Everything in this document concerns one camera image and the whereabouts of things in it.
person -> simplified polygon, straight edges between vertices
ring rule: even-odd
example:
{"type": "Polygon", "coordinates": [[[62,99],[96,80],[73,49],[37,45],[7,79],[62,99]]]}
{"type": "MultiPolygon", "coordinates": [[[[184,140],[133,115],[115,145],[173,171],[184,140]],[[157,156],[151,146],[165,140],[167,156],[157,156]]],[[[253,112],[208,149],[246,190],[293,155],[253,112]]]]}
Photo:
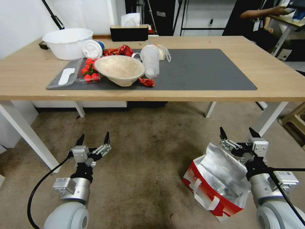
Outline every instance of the person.
{"type": "Polygon", "coordinates": [[[283,7],[273,7],[273,0],[237,0],[222,35],[244,36],[268,51],[276,45],[277,39],[272,35],[267,16],[285,14],[283,7]],[[259,27],[260,18],[263,19],[263,28],[259,27]]]}

wooden table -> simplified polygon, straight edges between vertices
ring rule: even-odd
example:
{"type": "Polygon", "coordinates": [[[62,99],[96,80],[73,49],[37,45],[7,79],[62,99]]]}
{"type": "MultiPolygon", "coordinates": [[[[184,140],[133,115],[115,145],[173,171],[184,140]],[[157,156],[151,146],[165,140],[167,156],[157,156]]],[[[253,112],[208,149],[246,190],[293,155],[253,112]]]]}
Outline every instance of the wooden table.
{"type": "Polygon", "coordinates": [[[272,20],[275,20],[275,21],[287,26],[287,28],[283,32],[282,36],[280,37],[279,41],[277,42],[274,50],[271,53],[273,56],[276,56],[276,54],[280,50],[281,46],[283,45],[284,41],[286,40],[286,38],[291,30],[297,31],[298,29],[301,29],[301,28],[305,29],[305,18],[303,18],[300,21],[293,21],[291,14],[282,15],[282,16],[269,15],[269,17],[271,17],[272,20]]]}
{"type": "MultiPolygon", "coordinates": [[[[146,42],[112,42],[142,48],[146,42]]],[[[256,91],[71,91],[45,87],[67,64],[35,41],[0,61],[0,112],[16,128],[43,161],[54,168],[58,162],[11,103],[11,100],[68,101],[269,101],[254,129],[261,135],[289,101],[305,101],[305,77],[244,37],[149,37],[149,42],[169,49],[221,49],[257,86],[256,91]]],[[[213,107],[210,103],[208,113],[213,107]]]]}

person's arm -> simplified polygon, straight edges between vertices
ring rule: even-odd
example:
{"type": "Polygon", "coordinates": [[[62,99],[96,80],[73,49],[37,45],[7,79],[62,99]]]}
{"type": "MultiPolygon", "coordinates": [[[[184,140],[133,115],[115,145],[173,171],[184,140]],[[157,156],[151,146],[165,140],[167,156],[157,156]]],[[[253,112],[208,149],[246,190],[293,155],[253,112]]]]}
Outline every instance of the person's arm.
{"type": "Polygon", "coordinates": [[[239,17],[240,17],[240,19],[254,19],[254,18],[258,18],[258,17],[268,16],[269,14],[275,15],[275,16],[280,16],[280,15],[287,14],[284,11],[284,9],[285,9],[284,7],[276,6],[276,7],[264,9],[264,10],[247,10],[247,11],[243,12],[239,17]]]}
{"type": "Polygon", "coordinates": [[[268,31],[269,33],[273,33],[273,28],[269,28],[270,19],[271,18],[269,18],[269,17],[265,17],[264,30],[268,31]]]}

beige bowl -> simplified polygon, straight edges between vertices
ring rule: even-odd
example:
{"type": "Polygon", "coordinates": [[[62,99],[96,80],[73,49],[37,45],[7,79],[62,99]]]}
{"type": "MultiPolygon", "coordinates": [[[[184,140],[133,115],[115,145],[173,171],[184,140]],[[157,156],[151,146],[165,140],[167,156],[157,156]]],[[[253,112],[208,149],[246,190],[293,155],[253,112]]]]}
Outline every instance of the beige bowl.
{"type": "Polygon", "coordinates": [[[131,86],[144,75],[144,65],[129,56],[105,56],[94,64],[95,69],[109,80],[122,87],[131,86]]]}

clear plastic tray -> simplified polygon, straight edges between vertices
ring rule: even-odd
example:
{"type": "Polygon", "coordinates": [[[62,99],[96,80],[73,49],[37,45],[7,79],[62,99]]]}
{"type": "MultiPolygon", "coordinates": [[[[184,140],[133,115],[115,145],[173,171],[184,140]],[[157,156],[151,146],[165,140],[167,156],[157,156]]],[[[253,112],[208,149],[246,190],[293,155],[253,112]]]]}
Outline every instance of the clear plastic tray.
{"type": "Polygon", "coordinates": [[[49,83],[49,85],[46,87],[46,89],[55,89],[55,88],[59,88],[59,87],[65,87],[65,86],[73,84],[74,82],[79,82],[79,83],[82,83],[82,84],[99,82],[101,80],[101,78],[103,77],[103,75],[101,75],[100,73],[98,73],[98,80],[97,81],[94,81],[94,80],[91,80],[90,82],[85,81],[84,76],[81,73],[81,69],[84,68],[84,66],[86,65],[86,59],[87,58],[81,58],[81,59],[76,59],[76,60],[69,61],[69,63],[49,83]],[[61,78],[63,70],[66,69],[66,68],[75,68],[75,73],[70,74],[68,82],[66,84],[59,85],[58,82],[61,78]]]}

